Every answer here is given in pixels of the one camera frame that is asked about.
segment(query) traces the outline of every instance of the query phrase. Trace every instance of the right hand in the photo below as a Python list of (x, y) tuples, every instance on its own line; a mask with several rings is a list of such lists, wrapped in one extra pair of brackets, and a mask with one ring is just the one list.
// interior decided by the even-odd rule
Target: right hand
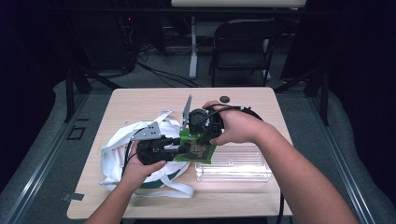
[[(203, 105), (203, 109), (213, 106), (213, 109), (218, 110), (223, 108), (218, 101), (209, 101)], [(246, 143), (251, 142), (256, 144), (259, 133), (265, 129), (269, 124), (259, 120), (249, 114), (239, 110), (225, 110), (220, 112), (221, 118), (224, 122), (224, 132), (217, 138), (210, 140), (211, 144), (222, 146), (226, 143)]]

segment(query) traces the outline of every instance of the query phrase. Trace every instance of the left hand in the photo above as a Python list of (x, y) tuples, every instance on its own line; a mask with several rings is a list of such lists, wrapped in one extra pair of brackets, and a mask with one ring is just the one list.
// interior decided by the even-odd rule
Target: left hand
[[(133, 143), (130, 156), (136, 153), (137, 143), (136, 141)], [(129, 160), (119, 185), (126, 186), (133, 192), (143, 184), (149, 175), (163, 168), (165, 164), (166, 161), (159, 161), (151, 165), (144, 165), (135, 154)]]

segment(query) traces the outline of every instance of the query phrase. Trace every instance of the gray floor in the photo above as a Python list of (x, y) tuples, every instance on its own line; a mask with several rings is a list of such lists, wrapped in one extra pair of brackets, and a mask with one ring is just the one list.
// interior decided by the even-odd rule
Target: gray floor
[[(274, 56), (269, 87), (275, 88), (282, 84), (279, 76), (291, 40), (292, 36), (283, 36), (281, 39)], [(205, 46), (199, 50), (198, 76), (194, 82), (208, 87), (209, 50)], [(150, 67), (188, 77), (190, 52), (186, 48), (173, 46), (168, 47), (167, 56), (153, 50), (141, 57), (147, 61), (140, 59), (139, 62)], [(127, 76), (111, 80), (125, 88), (170, 87), (140, 66)], [(62, 200), (62, 197), (65, 193), (74, 192), (111, 94), (111, 90), (102, 83), (93, 79), (90, 82), (93, 87), (91, 94), (76, 92), (77, 112), (69, 123), (64, 123), (64, 83), (54, 88), (57, 99), (48, 121), (19, 170), (0, 195), (0, 223), (83, 221), (71, 220), (66, 216), (69, 202)], [(176, 82), (168, 82), (175, 87), (185, 87)], [(233, 74), (232, 77), (219, 74), (217, 83), (221, 86), (258, 86), (261, 78), (258, 73), (252, 76)], [(376, 187), (359, 160), (347, 115), (338, 99), (333, 94), (330, 95), (330, 127), (324, 127), (318, 118), (318, 100), (305, 98), (303, 88), (304, 83), (301, 83), (276, 95), (293, 144), (334, 183), (361, 223), (396, 223), (394, 206)], [(71, 140), (70, 137), (73, 136), (68, 136), (73, 127), (85, 128), (80, 140)], [(269, 218), (269, 223), (275, 223), (275, 218)]]

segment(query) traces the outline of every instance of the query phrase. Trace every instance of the wrist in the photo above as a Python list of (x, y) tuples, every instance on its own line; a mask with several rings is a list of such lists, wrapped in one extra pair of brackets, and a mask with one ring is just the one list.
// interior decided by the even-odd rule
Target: wrist
[(265, 144), (265, 140), (271, 138), (271, 136), (277, 132), (277, 130), (273, 125), (263, 121), (260, 122), (259, 125), (255, 126), (253, 132), (254, 134), (252, 135), (252, 143), (255, 145), (262, 145)]
[(120, 183), (116, 186), (116, 190), (122, 194), (132, 195), (140, 186), (137, 186), (134, 183), (128, 183), (127, 181), (120, 181)]

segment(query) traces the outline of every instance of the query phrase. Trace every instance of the clear plastic box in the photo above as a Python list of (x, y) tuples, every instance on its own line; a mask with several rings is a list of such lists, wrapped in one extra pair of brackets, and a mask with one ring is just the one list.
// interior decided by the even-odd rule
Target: clear plastic box
[(211, 164), (195, 163), (198, 181), (261, 181), (272, 175), (267, 162), (256, 146), (217, 147)]

